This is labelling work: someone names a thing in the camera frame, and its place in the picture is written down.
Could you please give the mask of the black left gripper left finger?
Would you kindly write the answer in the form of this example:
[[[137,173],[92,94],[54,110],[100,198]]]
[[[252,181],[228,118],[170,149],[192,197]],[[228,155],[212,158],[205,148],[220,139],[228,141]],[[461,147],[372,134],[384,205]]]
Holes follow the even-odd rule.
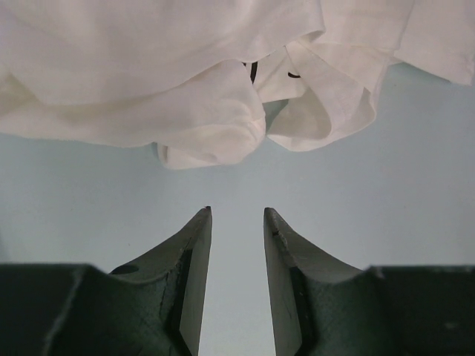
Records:
[[[196,355],[212,210],[105,273],[89,264],[1,266],[3,355]]]

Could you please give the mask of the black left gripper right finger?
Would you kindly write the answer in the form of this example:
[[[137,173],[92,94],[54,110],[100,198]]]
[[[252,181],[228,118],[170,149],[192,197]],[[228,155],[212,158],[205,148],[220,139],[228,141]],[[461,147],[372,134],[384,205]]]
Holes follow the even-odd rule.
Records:
[[[355,268],[263,215],[278,355],[472,355],[473,266]]]

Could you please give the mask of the white t shirt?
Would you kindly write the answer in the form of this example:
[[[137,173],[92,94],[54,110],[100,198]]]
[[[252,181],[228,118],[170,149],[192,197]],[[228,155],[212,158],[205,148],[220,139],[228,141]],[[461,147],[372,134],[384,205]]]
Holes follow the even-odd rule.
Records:
[[[474,3],[3,1],[1,132],[233,165],[366,128],[400,62],[472,83]]]

